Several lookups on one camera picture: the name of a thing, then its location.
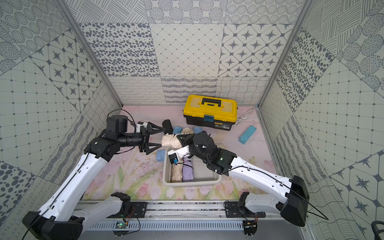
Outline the lilac umbrella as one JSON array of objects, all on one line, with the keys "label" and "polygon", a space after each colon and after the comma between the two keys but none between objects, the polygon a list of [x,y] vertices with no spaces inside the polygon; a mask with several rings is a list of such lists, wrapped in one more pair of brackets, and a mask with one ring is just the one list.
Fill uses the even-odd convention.
[{"label": "lilac umbrella", "polygon": [[194,168],[191,160],[184,160],[182,168],[182,182],[194,181]]}]

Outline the beige umbrella black stripes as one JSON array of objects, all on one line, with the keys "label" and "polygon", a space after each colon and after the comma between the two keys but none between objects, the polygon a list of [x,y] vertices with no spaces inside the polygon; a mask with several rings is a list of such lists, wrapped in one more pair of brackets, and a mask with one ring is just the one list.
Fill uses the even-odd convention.
[{"label": "beige umbrella black stripes", "polygon": [[180,140],[177,138],[178,135],[175,134],[165,134],[162,137],[161,144],[163,147],[171,147],[175,149],[180,149],[182,148],[182,144]]}]

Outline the cream umbrella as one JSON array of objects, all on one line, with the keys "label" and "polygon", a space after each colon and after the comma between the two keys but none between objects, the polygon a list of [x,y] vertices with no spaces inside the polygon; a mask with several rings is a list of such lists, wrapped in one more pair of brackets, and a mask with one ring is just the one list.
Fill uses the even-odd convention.
[{"label": "cream umbrella", "polygon": [[181,183],[183,181],[183,163],[173,165],[171,181],[172,183]]}]

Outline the white plastic storage box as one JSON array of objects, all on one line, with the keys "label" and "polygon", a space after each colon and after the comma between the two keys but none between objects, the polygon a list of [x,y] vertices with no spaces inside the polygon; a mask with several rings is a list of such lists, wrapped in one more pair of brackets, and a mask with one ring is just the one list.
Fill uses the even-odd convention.
[{"label": "white plastic storage box", "polygon": [[200,187],[200,186],[211,186],[220,183],[222,177],[221,175],[212,172],[203,163],[203,161],[196,156],[192,157],[190,160],[193,167],[193,181],[191,182],[182,182],[182,183],[173,183],[171,180],[173,167],[171,165],[168,152],[174,150],[174,148],[167,148],[165,153],[165,161],[163,168],[163,183],[167,187],[172,188],[186,188],[186,187]]}]

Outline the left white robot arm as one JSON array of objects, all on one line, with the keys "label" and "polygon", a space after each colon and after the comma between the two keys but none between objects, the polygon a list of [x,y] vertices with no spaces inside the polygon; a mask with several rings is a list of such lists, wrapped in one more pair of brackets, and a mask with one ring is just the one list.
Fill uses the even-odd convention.
[{"label": "left white robot arm", "polygon": [[23,218],[27,232],[36,239],[77,240],[84,231],[109,216],[126,220],[133,215],[131,197],[120,192],[81,211],[75,211],[75,207],[96,175],[113,156],[121,154],[121,148],[138,147],[141,153],[149,155],[162,146],[151,143],[150,136],[165,129],[150,122],[136,124],[125,115],[107,117],[106,122],[106,129],[86,146],[60,188],[37,212],[30,211]]}]

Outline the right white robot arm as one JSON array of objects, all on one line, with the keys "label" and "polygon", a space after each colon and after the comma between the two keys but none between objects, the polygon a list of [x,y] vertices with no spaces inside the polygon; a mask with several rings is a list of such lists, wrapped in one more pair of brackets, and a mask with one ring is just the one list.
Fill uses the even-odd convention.
[{"label": "right white robot arm", "polygon": [[217,147],[205,131],[178,135],[177,139],[182,145],[176,150],[179,159],[197,157],[219,175],[238,178],[256,186],[277,200],[273,205],[286,221],[305,226],[310,196],[304,179],[298,176],[290,179],[258,168],[235,153]]}]

